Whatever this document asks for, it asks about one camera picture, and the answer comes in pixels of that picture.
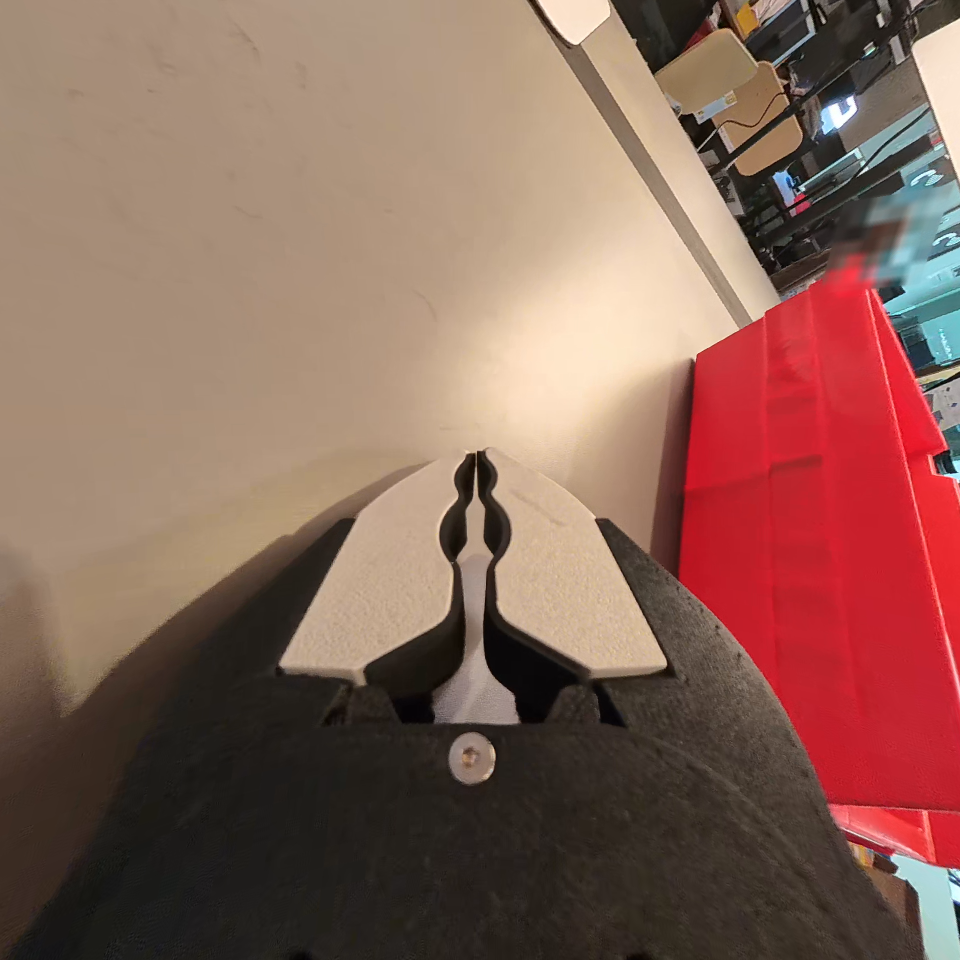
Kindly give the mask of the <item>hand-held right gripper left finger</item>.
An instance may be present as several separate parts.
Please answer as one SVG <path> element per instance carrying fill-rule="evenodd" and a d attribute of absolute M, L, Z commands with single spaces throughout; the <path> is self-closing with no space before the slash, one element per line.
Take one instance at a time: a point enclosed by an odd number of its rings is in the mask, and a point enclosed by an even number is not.
<path fill-rule="evenodd" d="M 440 687 L 457 672 L 475 461 L 460 450 L 429 462 L 355 516 L 280 671 L 354 687 Z"/>

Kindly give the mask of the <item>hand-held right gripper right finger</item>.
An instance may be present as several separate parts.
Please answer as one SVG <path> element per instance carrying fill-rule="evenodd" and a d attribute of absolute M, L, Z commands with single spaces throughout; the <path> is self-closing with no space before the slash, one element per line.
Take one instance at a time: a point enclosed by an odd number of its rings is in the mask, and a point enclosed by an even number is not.
<path fill-rule="evenodd" d="M 587 506 L 492 447 L 477 456 L 477 490 L 494 626 L 579 680 L 666 671 L 666 654 Z"/>

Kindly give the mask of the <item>red plastic bin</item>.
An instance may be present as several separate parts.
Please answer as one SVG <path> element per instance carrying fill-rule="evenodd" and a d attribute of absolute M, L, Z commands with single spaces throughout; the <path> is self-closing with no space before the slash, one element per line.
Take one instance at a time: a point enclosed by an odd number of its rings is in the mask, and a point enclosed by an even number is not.
<path fill-rule="evenodd" d="M 679 579 L 848 836 L 958 868 L 958 483 L 878 293 L 819 281 L 699 354 Z"/>

